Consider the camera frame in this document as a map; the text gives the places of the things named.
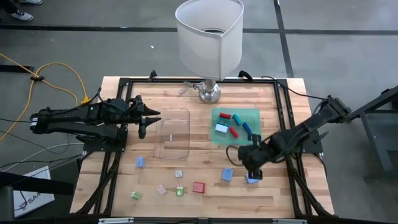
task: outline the lamp base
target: lamp base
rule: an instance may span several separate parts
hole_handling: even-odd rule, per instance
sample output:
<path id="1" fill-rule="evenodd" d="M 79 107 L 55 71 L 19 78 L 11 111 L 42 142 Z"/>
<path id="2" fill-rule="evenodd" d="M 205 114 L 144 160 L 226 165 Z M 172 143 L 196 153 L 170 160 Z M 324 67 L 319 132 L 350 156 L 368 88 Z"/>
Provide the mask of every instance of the lamp base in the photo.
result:
<path id="1" fill-rule="evenodd" d="M 199 84 L 198 89 L 200 100 L 206 104 L 217 103 L 221 97 L 221 89 L 216 80 L 206 79 L 205 82 Z"/>

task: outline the white lampshade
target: white lampshade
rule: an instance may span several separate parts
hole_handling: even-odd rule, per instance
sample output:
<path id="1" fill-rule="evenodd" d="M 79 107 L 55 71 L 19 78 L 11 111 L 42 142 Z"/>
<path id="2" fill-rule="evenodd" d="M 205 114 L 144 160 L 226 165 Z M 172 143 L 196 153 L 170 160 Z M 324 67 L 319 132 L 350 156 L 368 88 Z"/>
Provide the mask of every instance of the white lampshade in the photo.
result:
<path id="1" fill-rule="evenodd" d="M 243 36 L 240 0 L 190 0 L 178 7 L 175 17 L 180 58 L 191 71 L 222 80 L 239 65 Z"/>

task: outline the shoe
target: shoe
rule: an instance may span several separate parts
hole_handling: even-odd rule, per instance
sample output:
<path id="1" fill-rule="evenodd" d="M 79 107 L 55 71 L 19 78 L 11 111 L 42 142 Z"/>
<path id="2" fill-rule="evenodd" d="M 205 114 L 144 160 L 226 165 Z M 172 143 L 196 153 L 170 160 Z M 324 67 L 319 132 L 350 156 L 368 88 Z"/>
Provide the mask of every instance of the shoe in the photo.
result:
<path id="1" fill-rule="evenodd" d="M 35 4 L 39 5 L 43 3 L 43 0 L 18 0 L 20 3 Z"/>
<path id="2" fill-rule="evenodd" d="M 31 21 L 34 17 L 29 13 L 26 13 L 20 9 L 17 10 L 16 13 L 11 14 L 12 17 L 19 19 L 20 21 Z"/>

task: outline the butcher block tabletop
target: butcher block tabletop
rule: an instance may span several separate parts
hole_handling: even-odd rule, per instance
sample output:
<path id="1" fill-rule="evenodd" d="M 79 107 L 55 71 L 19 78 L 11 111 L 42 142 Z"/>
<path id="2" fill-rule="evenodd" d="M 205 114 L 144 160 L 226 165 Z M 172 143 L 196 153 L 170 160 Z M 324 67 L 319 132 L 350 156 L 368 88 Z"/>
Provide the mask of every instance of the butcher block tabletop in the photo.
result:
<path id="1" fill-rule="evenodd" d="M 104 77 L 101 91 L 103 98 L 116 97 L 119 79 L 120 77 Z M 306 94 L 303 79 L 288 78 L 287 83 L 291 89 Z M 257 184 L 249 185 L 244 181 L 247 170 L 232 165 L 226 157 L 226 146 L 211 141 L 211 110 L 214 107 L 257 108 L 260 111 L 262 138 L 278 131 L 280 125 L 273 85 L 221 83 L 220 87 L 222 92 L 220 101 L 214 105 L 206 105 L 200 101 L 198 92 L 193 89 L 181 95 L 181 90 L 185 88 L 183 83 L 134 83 L 132 98 L 142 95 L 143 102 L 150 109 L 189 110 L 190 153 L 182 161 L 155 158 L 153 151 L 156 125 L 150 125 L 145 139 L 139 139 L 138 127 L 130 124 L 127 146 L 121 156 L 116 182 L 113 217 L 294 217 L 286 163 L 264 164 L 262 166 L 264 178 Z M 287 114 L 282 90 L 280 94 L 284 114 Z M 299 124 L 311 115 L 308 99 L 291 92 L 290 99 L 295 123 Z M 236 150 L 231 149 L 229 152 L 232 158 L 237 158 Z M 145 160 L 143 169 L 136 167 L 136 158 L 139 156 Z M 83 161 L 71 212 L 79 210 L 98 186 L 103 157 L 103 152 L 94 152 Z M 319 158 L 311 154 L 304 154 L 302 160 L 309 189 L 324 208 L 333 213 L 322 163 Z M 221 180 L 224 168 L 233 168 L 231 182 L 225 183 Z M 175 177 L 176 170 L 182 170 L 182 178 Z M 194 182 L 206 184 L 204 194 L 192 192 Z M 164 195 L 160 195 L 157 191 L 159 184 L 166 188 Z M 184 187 L 183 197 L 176 196 L 177 185 Z M 133 191 L 142 194 L 140 200 L 130 197 Z M 302 191 L 299 187 L 297 192 L 300 208 L 304 212 Z M 105 207 L 107 197 L 108 187 L 104 190 L 102 209 Z"/>

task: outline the gray floor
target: gray floor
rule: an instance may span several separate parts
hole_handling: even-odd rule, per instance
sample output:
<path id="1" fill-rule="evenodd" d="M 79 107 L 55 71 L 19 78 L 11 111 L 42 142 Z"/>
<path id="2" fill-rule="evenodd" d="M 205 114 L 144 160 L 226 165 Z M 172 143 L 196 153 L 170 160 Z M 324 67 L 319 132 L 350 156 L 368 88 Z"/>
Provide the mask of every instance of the gray floor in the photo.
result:
<path id="1" fill-rule="evenodd" d="M 31 25 L 175 27 L 174 10 L 183 0 L 51 0 L 42 6 L 21 6 L 35 16 Z M 245 0 L 244 28 L 278 28 L 273 1 Z M 395 0 L 280 0 L 286 29 L 397 30 Z M 5 22 L 18 24 L 0 13 Z M 398 36 L 380 35 L 287 35 L 294 76 L 304 78 L 308 93 L 341 98 L 351 109 L 359 108 L 381 91 L 397 85 Z M 156 32 L 55 32 L 0 30 L 0 52 L 18 62 L 39 67 L 64 62 L 77 70 L 92 95 L 105 75 L 193 75 L 178 57 L 176 33 Z M 0 58 L 0 63 L 9 62 Z M 279 34 L 244 34 L 243 59 L 237 71 L 253 76 L 286 77 Z M 42 73 L 56 85 L 83 93 L 74 74 L 51 67 Z M 28 75 L 0 76 L 1 118 L 16 119 L 29 93 Z M 67 108 L 74 100 L 39 83 L 35 86 L 31 113 L 49 106 Z M 317 104 L 310 100 L 312 108 Z M 5 131 L 10 123 L 0 122 Z M 346 218 L 396 222 L 398 183 L 365 184 L 362 176 L 378 169 L 377 155 L 370 149 L 362 124 L 327 125 L 323 140 L 328 183 L 337 215 Z M 33 135 L 28 124 L 13 130 L 43 146 L 67 142 L 65 134 Z M 0 144 L 0 164 L 21 160 L 41 150 L 7 137 Z M 78 154 L 71 147 L 60 155 L 44 152 L 34 159 L 51 160 Z M 40 164 L 21 164 L 11 172 L 23 174 Z"/>

